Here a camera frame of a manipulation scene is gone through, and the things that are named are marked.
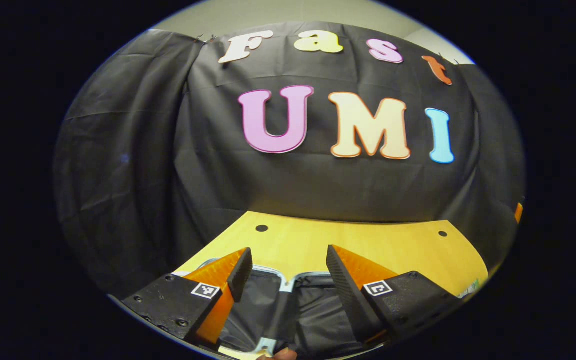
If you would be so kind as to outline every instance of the letter m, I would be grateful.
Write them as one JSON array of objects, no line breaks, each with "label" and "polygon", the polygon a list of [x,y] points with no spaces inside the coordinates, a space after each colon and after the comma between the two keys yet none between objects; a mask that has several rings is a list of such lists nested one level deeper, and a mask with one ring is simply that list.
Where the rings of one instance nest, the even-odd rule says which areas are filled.
[{"label": "letter m", "polygon": [[384,158],[402,160],[410,157],[404,122],[406,104],[403,101],[384,98],[373,116],[356,93],[333,92],[328,99],[336,105],[338,116],[338,137],[336,145],[330,148],[332,155],[358,157],[362,148],[355,143],[356,133],[371,157],[377,153],[382,139],[383,146],[379,152]]}]

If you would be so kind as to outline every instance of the human hand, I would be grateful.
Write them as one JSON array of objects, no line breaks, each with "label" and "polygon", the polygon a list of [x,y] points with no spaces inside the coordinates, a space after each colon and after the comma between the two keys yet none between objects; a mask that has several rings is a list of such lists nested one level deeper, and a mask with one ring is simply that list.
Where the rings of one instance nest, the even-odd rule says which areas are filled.
[{"label": "human hand", "polygon": [[285,348],[275,353],[273,357],[261,355],[257,360],[297,360],[297,353],[289,348]]}]

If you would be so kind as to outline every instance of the pink letter u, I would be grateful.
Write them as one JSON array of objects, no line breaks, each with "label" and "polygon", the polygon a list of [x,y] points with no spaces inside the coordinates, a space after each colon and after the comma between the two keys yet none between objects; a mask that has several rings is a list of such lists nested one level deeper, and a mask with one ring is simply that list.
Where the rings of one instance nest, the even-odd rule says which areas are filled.
[{"label": "pink letter u", "polygon": [[281,154],[299,148],[306,139],[307,99],[315,90],[312,86],[288,86],[279,92],[288,100],[288,130],[280,136],[266,130],[266,101],[272,93],[267,89],[249,91],[239,96],[243,107],[244,136],[252,148],[263,153]]}]

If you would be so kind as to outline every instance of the foam letter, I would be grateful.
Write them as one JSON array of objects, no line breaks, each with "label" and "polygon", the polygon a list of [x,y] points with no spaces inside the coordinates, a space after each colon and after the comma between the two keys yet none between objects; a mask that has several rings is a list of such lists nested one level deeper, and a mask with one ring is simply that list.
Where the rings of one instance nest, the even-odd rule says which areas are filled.
[{"label": "foam letter", "polygon": [[432,137],[434,139],[434,149],[430,151],[430,159],[439,164],[452,163],[455,161],[455,155],[450,150],[450,133],[448,132],[450,116],[445,111],[431,107],[425,110],[425,114],[432,123]]},{"label": "foam letter", "polygon": [[272,93],[267,89],[249,91],[239,96],[243,107],[244,136],[247,143],[262,153],[288,153],[299,148],[308,130],[307,98],[315,90],[311,86],[288,86],[279,92],[288,100],[288,130],[281,136],[266,130],[266,101]]},{"label": "foam letter", "polygon": [[395,98],[384,98],[373,116],[356,94],[333,92],[328,99],[336,104],[338,116],[337,143],[330,148],[338,158],[358,157],[362,148],[355,143],[355,132],[359,135],[366,153],[371,157],[377,153],[384,139],[381,155],[388,159],[407,159],[410,149],[406,144],[404,112],[406,104]]},{"label": "foam letter", "polygon": [[388,41],[373,38],[366,41],[366,44],[370,47],[368,51],[370,55],[377,60],[394,64],[399,64],[404,61],[402,55],[396,51],[397,47]]},{"label": "foam letter", "polygon": [[430,64],[430,70],[432,70],[432,73],[437,77],[437,79],[441,80],[442,83],[446,85],[453,84],[453,81],[444,74],[446,68],[442,64],[438,63],[434,57],[422,56],[421,59],[424,59],[428,64]]},{"label": "foam letter", "polygon": [[233,62],[235,60],[245,59],[249,57],[250,52],[246,51],[246,48],[250,50],[255,50],[261,45],[262,38],[270,39],[273,37],[273,32],[270,30],[253,32],[252,34],[245,34],[240,36],[235,36],[228,41],[230,46],[221,59],[219,59],[219,64],[224,64],[228,62]]},{"label": "foam letter", "polygon": [[304,31],[299,34],[301,39],[294,43],[294,47],[301,51],[323,51],[324,53],[338,53],[344,49],[339,45],[336,34],[324,30]]}]

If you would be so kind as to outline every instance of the white wall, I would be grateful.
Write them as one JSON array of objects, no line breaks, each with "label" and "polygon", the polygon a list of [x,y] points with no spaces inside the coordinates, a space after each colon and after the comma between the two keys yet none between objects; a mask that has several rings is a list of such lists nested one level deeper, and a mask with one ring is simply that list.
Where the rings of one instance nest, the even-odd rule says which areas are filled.
[{"label": "white wall", "polygon": [[288,21],[326,21],[377,30],[406,39],[453,64],[473,61],[422,23],[373,0],[204,0],[173,14],[153,29],[208,41],[231,32]]}]

